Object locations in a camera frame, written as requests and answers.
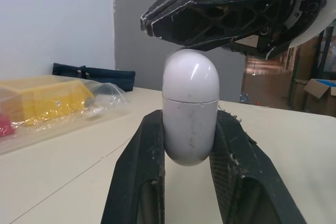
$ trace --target white capsule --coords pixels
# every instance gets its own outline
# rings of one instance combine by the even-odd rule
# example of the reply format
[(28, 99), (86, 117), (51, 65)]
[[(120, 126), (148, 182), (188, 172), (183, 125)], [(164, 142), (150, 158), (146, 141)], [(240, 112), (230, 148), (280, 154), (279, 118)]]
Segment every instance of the white capsule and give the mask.
[(164, 146), (180, 165), (205, 160), (214, 142), (219, 78), (212, 62), (191, 49), (173, 53), (163, 74)]

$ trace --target white table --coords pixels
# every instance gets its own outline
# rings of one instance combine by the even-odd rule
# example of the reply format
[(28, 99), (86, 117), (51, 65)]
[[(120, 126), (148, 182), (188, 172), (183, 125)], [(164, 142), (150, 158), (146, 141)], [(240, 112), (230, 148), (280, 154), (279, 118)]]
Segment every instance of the white table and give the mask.
[[(0, 223), (100, 223), (118, 157), (142, 118), (162, 106), (159, 91), (135, 88), (127, 98), (121, 118), (0, 156)], [(336, 119), (220, 106), (272, 159), (307, 223), (336, 223)], [(167, 224), (221, 223), (208, 160), (182, 167), (167, 157), (165, 169)]]

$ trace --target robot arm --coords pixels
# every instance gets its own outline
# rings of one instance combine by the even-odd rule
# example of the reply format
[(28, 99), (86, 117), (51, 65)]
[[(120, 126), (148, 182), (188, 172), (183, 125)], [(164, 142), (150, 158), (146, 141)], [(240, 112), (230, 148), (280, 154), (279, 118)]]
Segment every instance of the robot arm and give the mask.
[(157, 0), (141, 29), (186, 48), (226, 47), (271, 59), (324, 30), (336, 0)]

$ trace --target red object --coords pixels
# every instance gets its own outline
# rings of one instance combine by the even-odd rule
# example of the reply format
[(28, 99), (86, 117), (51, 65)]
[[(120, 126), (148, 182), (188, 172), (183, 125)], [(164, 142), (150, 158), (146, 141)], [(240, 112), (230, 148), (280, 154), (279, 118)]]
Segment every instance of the red object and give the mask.
[(11, 135), (15, 132), (10, 122), (9, 116), (0, 115), (0, 137)]

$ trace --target dark blue bag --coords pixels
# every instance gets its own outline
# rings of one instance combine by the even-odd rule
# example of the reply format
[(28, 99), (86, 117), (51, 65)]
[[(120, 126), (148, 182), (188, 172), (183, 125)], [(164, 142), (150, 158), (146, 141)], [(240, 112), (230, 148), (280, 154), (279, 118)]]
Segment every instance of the dark blue bag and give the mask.
[(74, 67), (58, 63), (54, 63), (52, 74), (54, 76), (68, 76), (98, 82), (110, 82), (125, 92), (133, 90), (135, 79), (134, 71), (87, 68), (86, 66)]

